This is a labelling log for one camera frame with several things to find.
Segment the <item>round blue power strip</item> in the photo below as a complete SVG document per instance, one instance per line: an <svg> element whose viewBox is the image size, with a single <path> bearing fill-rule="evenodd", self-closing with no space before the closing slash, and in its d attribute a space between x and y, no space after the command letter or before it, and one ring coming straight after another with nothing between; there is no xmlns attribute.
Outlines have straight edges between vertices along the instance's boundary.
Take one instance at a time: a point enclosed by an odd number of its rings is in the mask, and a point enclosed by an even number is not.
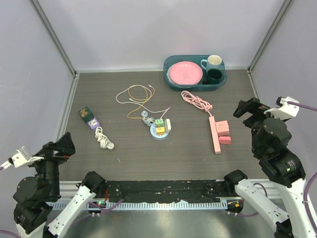
<svg viewBox="0 0 317 238"><path fill-rule="evenodd" d="M171 125L156 127L153 123L150 127L150 135L153 139L164 140L171 131Z"/></svg>

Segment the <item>pink cube socket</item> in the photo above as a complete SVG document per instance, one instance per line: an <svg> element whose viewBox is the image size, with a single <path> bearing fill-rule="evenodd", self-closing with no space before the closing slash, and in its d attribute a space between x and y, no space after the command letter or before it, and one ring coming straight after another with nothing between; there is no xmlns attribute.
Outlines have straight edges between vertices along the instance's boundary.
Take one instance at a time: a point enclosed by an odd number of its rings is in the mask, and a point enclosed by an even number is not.
<svg viewBox="0 0 317 238"><path fill-rule="evenodd" d="M228 121L226 121L226 120L217 121L215 123L215 126L216 126L216 131L217 131L218 136L229 136L230 135Z"/></svg>

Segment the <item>green charger plug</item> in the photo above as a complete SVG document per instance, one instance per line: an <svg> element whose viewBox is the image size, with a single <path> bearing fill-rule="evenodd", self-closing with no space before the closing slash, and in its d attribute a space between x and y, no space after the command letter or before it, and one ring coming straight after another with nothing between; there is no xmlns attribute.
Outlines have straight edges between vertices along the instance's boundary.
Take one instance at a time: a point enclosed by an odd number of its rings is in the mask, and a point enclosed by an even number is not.
<svg viewBox="0 0 317 238"><path fill-rule="evenodd" d="M156 119L156 120L155 120L155 125L156 125L156 127L162 127L162 126L164 126L164 121L163 121L163 119Z"/></svg>

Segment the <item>dark green cube socket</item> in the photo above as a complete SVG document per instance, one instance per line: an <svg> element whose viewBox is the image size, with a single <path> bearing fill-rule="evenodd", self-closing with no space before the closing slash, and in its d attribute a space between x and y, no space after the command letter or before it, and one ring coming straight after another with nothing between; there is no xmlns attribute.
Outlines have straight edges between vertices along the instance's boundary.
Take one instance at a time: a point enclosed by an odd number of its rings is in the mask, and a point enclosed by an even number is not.
<svg viewBox="0 0 317 238"><path fill-rule="evenodd" d="M89 107L83 107L78 111L81 118L84 120L85 123L90 122L94 119L94 115L92 111L89 109Z"/></svg>

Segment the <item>pink power strip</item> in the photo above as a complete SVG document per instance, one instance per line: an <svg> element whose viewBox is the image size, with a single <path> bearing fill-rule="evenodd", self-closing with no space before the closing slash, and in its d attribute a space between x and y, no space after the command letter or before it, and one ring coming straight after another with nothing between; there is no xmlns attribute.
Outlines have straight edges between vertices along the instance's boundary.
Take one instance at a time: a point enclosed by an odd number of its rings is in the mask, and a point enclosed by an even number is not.
<svg viewBox="0 0 317 238"><path fill-rule="evenodd" d="M213 116L209 117L209 123L211 128L211 137L212 137L214 152L215 154L221 154L221 148L220 148L220 143L219 143L218 134L216 130L215 119Z"/></svg>

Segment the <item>white square charger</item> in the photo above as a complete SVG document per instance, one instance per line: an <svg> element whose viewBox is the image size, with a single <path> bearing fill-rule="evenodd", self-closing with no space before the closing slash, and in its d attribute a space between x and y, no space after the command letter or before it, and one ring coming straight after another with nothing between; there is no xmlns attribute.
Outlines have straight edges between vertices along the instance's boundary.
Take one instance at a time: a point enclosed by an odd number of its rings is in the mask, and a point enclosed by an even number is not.
<svg viewBox="0 0 317 238"><path fill-rule="evenodd" d="M169 133L171 131L170 119L165 119L165 121L164 121L164 129L165 129L166 133Z"/></svg>

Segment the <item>yellow charger plug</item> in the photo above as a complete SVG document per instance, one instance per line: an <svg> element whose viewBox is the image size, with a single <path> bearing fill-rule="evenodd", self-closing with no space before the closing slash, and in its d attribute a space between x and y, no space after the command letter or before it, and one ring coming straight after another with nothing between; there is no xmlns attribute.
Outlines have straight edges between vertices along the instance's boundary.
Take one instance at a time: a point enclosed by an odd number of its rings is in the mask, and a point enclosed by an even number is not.
<svg viewBox="0 0 317 238"><path fill-rule="evenodd" d="M157 136L163 136L165 135L165 128L162 127L156 127L156 135Z"/></svg>

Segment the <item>purple power strip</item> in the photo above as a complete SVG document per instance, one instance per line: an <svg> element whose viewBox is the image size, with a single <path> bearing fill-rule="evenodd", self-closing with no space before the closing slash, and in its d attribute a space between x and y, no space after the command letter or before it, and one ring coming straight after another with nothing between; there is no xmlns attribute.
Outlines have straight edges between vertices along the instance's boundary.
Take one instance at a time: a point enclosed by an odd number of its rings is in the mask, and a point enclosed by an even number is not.
<svg viewBox="0 0 317 238"><path fill-rule="evenodd" d="M95 130L97 127L100 126L100 123L96 118L93 118L92 120L88 121L87 124L92 130Z"/></svg>

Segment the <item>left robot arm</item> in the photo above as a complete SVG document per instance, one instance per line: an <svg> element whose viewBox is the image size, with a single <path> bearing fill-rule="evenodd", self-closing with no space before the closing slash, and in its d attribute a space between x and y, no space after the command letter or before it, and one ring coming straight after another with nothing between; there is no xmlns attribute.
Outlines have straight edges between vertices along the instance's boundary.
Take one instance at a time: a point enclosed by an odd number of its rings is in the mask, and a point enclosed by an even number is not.
<svg viewBox="0 0 317 238"><path fill-rule="evenodd" d="M51 203L60 198L59 166L75 154L75 146L69 132L56 142L48 142L34 155L24 147L10 157L15 168L34 167L36 175L22 179L13 195L16 207L13 211L19 235L22 238L62 238L72 222L92 198L102 197L106 180L96 172L88 172L77 192L60 215L47 224L52 211Z"/></svg>

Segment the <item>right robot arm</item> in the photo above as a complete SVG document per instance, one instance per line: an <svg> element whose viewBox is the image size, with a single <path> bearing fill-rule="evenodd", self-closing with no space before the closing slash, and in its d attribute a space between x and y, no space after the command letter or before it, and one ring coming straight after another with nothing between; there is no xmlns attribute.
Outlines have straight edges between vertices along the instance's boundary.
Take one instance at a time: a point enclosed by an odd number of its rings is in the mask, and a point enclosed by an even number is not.
<svg viewBox="0 0 317 238"><path fill-rule="evenodd" d="M224 177L224 191L230 196L244 198L270 225L276 238L315 238L317 214L309 197L309 189L317 178L306 180L301 160L287 145L292 138L286 122L294 118L300 108L316 108L299 103L291 97L279 97L277 107L270 108L257 98L239 101L234 117L245 113L251 116L243 121L250 128L252 153L262 171L277 189L285 211L258 192L248 177L235 170Z"/></svg>

